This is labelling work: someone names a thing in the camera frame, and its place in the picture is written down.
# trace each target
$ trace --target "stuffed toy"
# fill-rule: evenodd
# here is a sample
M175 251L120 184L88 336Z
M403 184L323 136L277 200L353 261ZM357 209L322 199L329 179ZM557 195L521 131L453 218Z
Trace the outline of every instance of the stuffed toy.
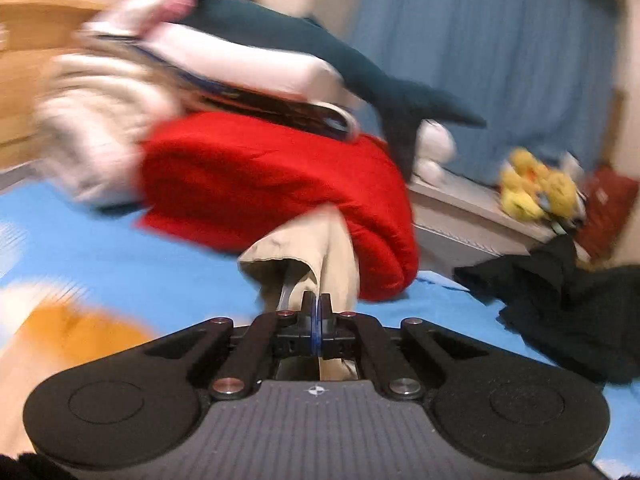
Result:
M539 220L547 214L572 219L578 210L578 191L567 174L548 168L524 148L516 148L500 172L500 204L519 221Z
M540 220L545 211L524 190L503 190L500 196L502 210L519 222L533 222Z
M424 119L485 127L485 120L455 96L386 74L366 56L319 27L249 0L195 0L176 23L233 43L311 54L334 67L347 90L371 104L382 123L389 152L409 180L416 137Z
M449 131L435 121L422 121L418 129L414 174L433 187L440 187L446 164L456 155L456 143Z
M548 211L560 218L571 218L577 208L578 195L574 181L562 171L553 170L546 180L542 181L542 189L548 200Z

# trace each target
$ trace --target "blue disc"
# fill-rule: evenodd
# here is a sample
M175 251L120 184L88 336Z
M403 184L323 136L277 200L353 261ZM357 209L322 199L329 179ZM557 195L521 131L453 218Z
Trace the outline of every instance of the blue disc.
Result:
M320 301L314 301L311 308L311 354L320 357L322 353L322 318L320 315Z

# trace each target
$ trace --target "white fabric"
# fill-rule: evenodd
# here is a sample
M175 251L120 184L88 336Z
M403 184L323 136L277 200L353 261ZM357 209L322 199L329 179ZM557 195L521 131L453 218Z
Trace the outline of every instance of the white fabric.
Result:
M445 172L442 167L437 162L426 158L416 160L414 173L433 187L440 187L445 179Z
M417 158L446 164L456 156L456 143L449 131L434 121L422 121L418 128Z
M231 43L177 23L161 23L142 47L202 78L288 100L341 104L348 92L322 59Z
M139 142L182 114L177 95L145 81L145 66L65 54L48 71L36 102L41 171L76 202L106 207L139 200Z
M584 170L580 162L569 152L564 152L560 160L560 171L567 174L575 182L578 189L584 187Z
M124 0L100 12L82 30L97 35L135 37L161 4L162 0Z
M143 79L150 75L151 70L137 63L116 57L92 56L91 54L62 54L51 60L47 77L50 79L68 76L84 75L116 75Z

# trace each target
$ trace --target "yellow plush toy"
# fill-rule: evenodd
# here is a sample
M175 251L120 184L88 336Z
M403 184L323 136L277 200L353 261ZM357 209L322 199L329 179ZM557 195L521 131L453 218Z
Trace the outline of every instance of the yellow plush toy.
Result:
M511 152L509 162L520 176L529 176L529 172L539 164L538 160L524 148L516 148Z
M529 151L516 148L500 172L500 204L507 215L521 222L551 213L571 218L577 209L577 189L569 176L550 170Z
M574 181L562 171L553 170L542 182L549 201L549 211L561 218L571 218L577 209L578 196Z
M544 210L524 190L504 189L500 196L500 204L507 215L520 222L533 222L545 215Z

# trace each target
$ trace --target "beige pants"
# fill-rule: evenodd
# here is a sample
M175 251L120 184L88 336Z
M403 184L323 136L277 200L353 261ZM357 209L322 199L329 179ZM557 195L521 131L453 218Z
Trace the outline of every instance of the beige pants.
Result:
M331 295L334 312L353 310L360 275L351 237L340 211L322 206L266 235L238 259L242 272L260 284L265 309L300 310L302 295ZM342 359L320 360L320 378L354 378L354 367Z

